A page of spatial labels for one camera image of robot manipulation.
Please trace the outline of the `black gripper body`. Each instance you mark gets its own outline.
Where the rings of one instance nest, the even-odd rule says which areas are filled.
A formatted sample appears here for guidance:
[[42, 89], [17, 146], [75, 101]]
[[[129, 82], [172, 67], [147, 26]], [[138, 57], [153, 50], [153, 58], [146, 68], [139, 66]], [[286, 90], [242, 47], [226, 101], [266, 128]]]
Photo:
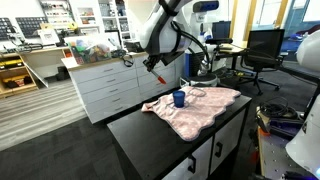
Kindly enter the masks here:
[[149, 55], [148, 59], [146, 61], [146, 66], [149, 69], [153, 69], [155, 67], [155, 65], [158, 64], [159, 62], [162, 62], [163, 64], [166, 64], [163, 54], [160, 54], [160, 55]]

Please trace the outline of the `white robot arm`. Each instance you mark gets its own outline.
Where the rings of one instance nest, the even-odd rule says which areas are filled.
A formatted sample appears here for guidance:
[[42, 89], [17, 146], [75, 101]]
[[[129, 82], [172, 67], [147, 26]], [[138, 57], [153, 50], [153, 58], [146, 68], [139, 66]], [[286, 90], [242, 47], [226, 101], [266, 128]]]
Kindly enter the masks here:
[[161, 84], [166, 81], [154, 71], [155, 65], [159, 62], [169, 65], [189, 49], [192, 42], [200, 47], [205, 56], [200, 61], [198, 74], [203, 76], [209, 71], [211, 61], [208, 52], [192, 35], [191, 24], [186, 21], [182, 12], [183, 7], [191, 2], [192, 0], [158, 0], [139, 34], [140, 45], [148, 54], [143, 65]]

